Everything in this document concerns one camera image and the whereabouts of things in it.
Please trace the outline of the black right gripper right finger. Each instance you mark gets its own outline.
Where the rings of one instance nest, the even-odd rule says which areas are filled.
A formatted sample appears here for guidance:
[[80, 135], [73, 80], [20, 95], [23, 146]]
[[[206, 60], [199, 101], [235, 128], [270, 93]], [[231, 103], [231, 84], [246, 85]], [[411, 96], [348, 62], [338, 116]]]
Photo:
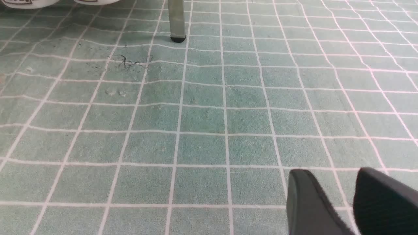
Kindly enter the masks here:
[[361, 235], [416, 235], [418, 192], [370, 167], [357, 173], [354, 220]]

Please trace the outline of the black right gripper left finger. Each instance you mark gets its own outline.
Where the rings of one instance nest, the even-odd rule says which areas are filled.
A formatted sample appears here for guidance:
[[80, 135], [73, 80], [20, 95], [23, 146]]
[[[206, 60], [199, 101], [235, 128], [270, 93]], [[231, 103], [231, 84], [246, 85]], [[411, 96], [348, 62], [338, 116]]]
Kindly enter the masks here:
[[290, 235], [354, 234], [309, 170], [290, 170], [286, 213]]

